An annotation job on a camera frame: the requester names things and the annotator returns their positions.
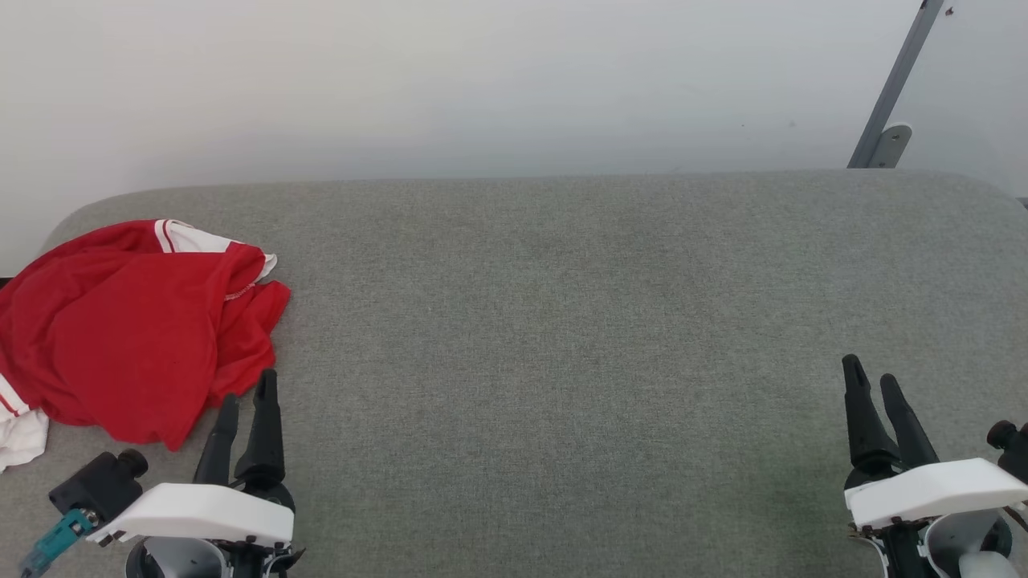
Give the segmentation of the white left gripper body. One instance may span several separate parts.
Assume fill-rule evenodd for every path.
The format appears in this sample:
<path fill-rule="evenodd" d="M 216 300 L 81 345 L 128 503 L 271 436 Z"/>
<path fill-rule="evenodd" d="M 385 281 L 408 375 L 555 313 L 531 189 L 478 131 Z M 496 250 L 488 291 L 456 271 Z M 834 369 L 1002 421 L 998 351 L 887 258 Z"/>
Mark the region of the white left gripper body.
<path fill-rule="evenodd" d="M 304 555 L 294 512 L 217 484 L 161 483 L 88 536 L 136 540 L 125 578 L 287 578 Z"/>

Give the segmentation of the grey metal bar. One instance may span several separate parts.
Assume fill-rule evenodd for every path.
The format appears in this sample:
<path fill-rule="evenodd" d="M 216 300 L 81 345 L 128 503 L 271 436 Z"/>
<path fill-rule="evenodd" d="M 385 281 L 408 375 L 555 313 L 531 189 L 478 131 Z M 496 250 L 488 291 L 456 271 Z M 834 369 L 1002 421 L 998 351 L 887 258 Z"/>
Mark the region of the grey metal bar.
<path fill-rule="evenodd" d="M 879 92 L 876 104 L 864 125 L 862 135 L 851 154 L 851 160 L 847 164 L 849 169 L 869 169 L 867 161 L 871 155 L 871 148 L 876 144 L 881 132 L 891 125 L 889 120 L 900 101 L 900 95 L 945 3 L 946 0 L 920 0 L 920 7 L 907 36 L 904 37 L 900 55 L 896 56 L 883 88 Z"/>

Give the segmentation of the grey metal bracket plate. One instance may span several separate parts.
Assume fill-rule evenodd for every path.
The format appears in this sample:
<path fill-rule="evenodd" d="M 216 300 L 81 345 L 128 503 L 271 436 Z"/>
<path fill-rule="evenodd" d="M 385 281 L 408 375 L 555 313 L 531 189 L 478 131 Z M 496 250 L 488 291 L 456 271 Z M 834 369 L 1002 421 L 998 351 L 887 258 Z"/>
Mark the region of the grey metal bracket plate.
<path fill-rule="evenodd" d="M 867 161 L 869 169 L 894 169 L 900 164 L 904 150 L 911 141 L 913 128 L 906 122 L 896 122 L 881 132 L 876 144 L 871 148 Z"/>

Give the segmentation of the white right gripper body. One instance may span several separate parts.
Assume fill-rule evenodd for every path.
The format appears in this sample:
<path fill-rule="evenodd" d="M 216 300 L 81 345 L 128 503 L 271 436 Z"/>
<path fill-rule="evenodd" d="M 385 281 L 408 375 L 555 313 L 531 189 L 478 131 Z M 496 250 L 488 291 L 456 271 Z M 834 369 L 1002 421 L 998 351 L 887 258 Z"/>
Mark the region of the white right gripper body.
<path fill-rule="evenodd" d="M 1007 520 L 1024 523 L 1028 484 L 984 458 L 917 467 L 844 490 L 851 535 L 882 578 L 1021 578 Z"/>

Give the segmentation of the red and white shirt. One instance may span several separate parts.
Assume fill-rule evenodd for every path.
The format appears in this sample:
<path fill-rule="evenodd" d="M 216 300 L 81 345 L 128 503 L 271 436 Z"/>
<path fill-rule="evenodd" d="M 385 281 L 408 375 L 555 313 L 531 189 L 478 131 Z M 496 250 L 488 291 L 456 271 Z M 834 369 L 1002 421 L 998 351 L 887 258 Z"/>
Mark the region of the red and white shirt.
<path fill-rule="evenodd" d="M 0 474 L 47 449 L 49 425 L 176 451 L 225 396 L 276 363 L 289 303 L 278 259 L 175 219 L 64 242 L 0 287 Z"/>

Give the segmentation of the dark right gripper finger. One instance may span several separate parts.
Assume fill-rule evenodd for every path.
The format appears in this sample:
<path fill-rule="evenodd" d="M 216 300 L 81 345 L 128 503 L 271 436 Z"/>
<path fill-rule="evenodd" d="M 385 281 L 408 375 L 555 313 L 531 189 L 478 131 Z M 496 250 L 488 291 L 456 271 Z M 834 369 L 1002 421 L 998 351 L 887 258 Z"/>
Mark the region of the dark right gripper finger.
<path fill-rule="evenodd" d="M 884 428 L 871 399 L 871 383 L 855 354 L 842 359 L 845 380 L 846 427 L 851 451 L 851 472 L 844 489 L 881 482 L 904 471 L 900 447 Z"/>
<path fill-rule="evenodd" d="M 879 385 L 886 416 L 895 431 L 895 443 L 904 467 L 913 469 L 940 463 L 935 447 L 904 397 L 900 382 L 891 373 L 886 373 L 881 376 Z"/>

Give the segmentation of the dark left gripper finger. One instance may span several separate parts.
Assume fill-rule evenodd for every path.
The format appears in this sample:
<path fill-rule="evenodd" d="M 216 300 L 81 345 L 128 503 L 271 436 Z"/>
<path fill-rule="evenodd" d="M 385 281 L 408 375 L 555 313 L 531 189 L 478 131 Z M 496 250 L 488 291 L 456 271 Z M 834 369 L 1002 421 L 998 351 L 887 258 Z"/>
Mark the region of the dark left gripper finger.
<path fill-rule="evenodd" d="M 252 427 L 247 447 L 236 462 L 236 484 L 247 495 L 293 509 L 294 498 L 285 486 L 285 450 L 274 369 L 262 370 L 252 400 Z"/>
<path fill-rule="evenodd" d="M 228 486 L 232 446 L 238 432 L 238 398 L 227 394 L 203 446 L 201 460 L 192 477 L 194 484 Z"/>

